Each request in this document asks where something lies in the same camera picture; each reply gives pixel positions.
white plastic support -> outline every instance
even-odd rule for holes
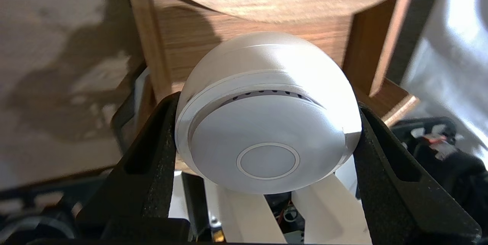
[[[222,223],[229,243],[286,243],[263,195],[228,190],[205,180],[209,212]]]
[[[354,156],[351,156],[342,166],[335,171],[335,176],[342,182],[345,188],[352,194],[356,195],[358,187],[358,177],[356,175],[356,165]]]
[[[305,218],[305,243],[372,244],[361,203],[335,175],[292,192]]]

circular button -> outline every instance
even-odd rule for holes
[[[272,180],[291,174],[300,163],[293,148],[281,143],[260,143],[237,156],[239,170],[254,179]]]

black plastic part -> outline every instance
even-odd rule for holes
[[[177,100],[178,94],[173,94],[159,104],[144,131],[77,217],[85,232],[101,227],[99,238],[103,235],[111,240],[44,240],[35,244],[153,243],[153,239],[147,237],[147,242],[127,240],[124,243],[114,238],[127,237],[126,231],[136,232],[128,239],[147,233],[151,223],[145,226],[139,219],[160,217],[161,222],[170,221],[162,217],[167,216],[172,192]],[[364,106],[360,110],[363,132],[354,159],[373,244],[475,243],[481,236],[478,224],[417,163],[379,118]],[[180,235],[177,243],[185,243],[183,236]]]
[[[488,172],[466,176],[460,181],[459,186],[468,186],[471,191],[463,200],[463,207],[482,226],[483,244],[488,244]]]
[[[395,126],[392,127],[391,131],[401,142],[406,144],[407,150],[410,153],[413,153],[417,141],[416,137],[413,137],[411,131],[424,128],[425,134],[431,134],[433,128],[437,125],[445,125],[443,134],[447,137],[448,142],[454,145],[456,142],[456,125],[447,117],[402,120],[397,122]]]
[[[63,194],[61,203],[65,207],[72,208],[76,203],[85,205],[105,181],[106,175],[101,175],[101,173],[111,168],[95,169],[68,177],[60,177],[0,191],[0,203],[4,200],[19,199],[22,201],[24,209],[32,208],[35,207],[35,198],[37,196],[61,192]]]
[[[45,207],[41,212],[29,210],[9,217],[2,223],[1,229],[14,227],[3,245],[24,245],[40,238],[78,238],[78,229],[71,209],[63,205]]]
[[[167,218],[173,190],[173,139],[180,93],[163,99],[103,185],[76,217],[82,234],[100,238],[124,218]]]
[[[354,161],[373,244],[467,245],[479,240],[474,219],[371,110],[360,110],[363,132]]]
[[[460,179],[486,172],[485,164],[481,159],[460,150],[444,153],[444,159],[439,160],[436,158],[437,152],[425,141],[425,144],[417,145],[415,152],[419,164],[461,205],[464,192],[459,190]]]
[[[184,172],[181,174],[181,180],[185,190],[188,219],[190,219],[193,236],[195,240],[211,242],[212,234],[204,180],[199,176]]]
[[[177,218],[124,218],[111,220],[101,239],[140,243],[190,240],[190,222]]]

wooden leg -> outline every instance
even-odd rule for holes
[[[394,125],[419,99],[385,78],[410,0],[385,0],[354,16],[343,71],[359,101],[387,126]]]
[[[385,0],[354,16],[343,70],[356,90],[380,91],[409,4]]]
[[[166,55],[162,47],[154,2],[153,0],[130,0],[130,2],[146,64],[151,70],[150,77],[156,101],[159,102],[171,94],[171,78],[165,62]]]

white plastic housing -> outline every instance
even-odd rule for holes
[[[360,134],[356,98],[334,61],[296,36],[260,32],[218,45],[193,69],[175,140],[202,177],[244,193],[281,193],[333,173]]]

